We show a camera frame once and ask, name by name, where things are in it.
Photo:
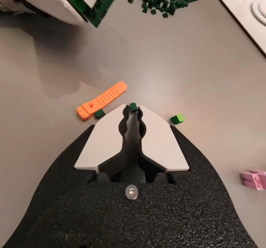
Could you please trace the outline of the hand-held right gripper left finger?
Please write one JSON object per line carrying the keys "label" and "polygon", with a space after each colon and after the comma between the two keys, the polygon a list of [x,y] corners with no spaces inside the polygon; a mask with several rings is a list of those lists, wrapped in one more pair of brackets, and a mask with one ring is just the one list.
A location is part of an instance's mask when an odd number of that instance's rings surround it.
{"label": "hand-held right gripper left finger", "polygon": [[129,105],[122,104],[94,126],[74,168],[93,170],[114,176],[128,164],[125,134],[129,118]]}

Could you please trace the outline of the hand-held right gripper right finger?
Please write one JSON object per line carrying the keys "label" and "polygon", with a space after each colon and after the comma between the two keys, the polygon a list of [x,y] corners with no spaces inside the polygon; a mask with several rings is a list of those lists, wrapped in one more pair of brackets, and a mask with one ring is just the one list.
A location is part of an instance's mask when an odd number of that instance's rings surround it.
{"label": "hand-held right gripper right finger", "polygon": [[145,174],[188,171],[189,165],[170,124],[144,106],[139,106],[138,164]]}

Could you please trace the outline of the light green lego brick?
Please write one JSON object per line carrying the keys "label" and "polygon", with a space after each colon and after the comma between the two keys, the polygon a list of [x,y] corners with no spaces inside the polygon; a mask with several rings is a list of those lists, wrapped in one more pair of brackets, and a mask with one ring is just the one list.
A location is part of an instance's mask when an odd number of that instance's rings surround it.
{"label": "light green lego brick", "polygon": [[185,118],[181,113],[176,114],[175,116],[170,118],[170,123],[174,125],[183,123],[184,121],[185,121]]}

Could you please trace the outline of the pink lego piece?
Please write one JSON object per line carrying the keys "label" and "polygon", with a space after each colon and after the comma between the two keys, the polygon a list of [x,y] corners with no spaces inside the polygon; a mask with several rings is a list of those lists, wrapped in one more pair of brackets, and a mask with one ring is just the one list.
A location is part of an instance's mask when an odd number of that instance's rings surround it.
{"label": "pink lego piece", "polygon": [[261,170],[250,170],[241,172],[244,186],[255,190],[266,190],[266,172]]}

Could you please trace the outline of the orange brick separator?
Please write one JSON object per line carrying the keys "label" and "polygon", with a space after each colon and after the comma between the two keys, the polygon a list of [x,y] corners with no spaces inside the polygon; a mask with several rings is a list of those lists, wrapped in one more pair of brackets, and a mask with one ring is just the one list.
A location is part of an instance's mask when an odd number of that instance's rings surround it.
{"label": "orange brick separator", "polygon": [[123,81],[116,83],[115,85],[113,85],[111,88],[100,94],[95,99],[90,100],[79,106],[76,110],[77,115],[82,120],[90,119],[92,116],[96,114],[96,112],[103,109],[112,101],[114,101],[123,93],[125,93],[126,90],[127,90],[127,85]]}

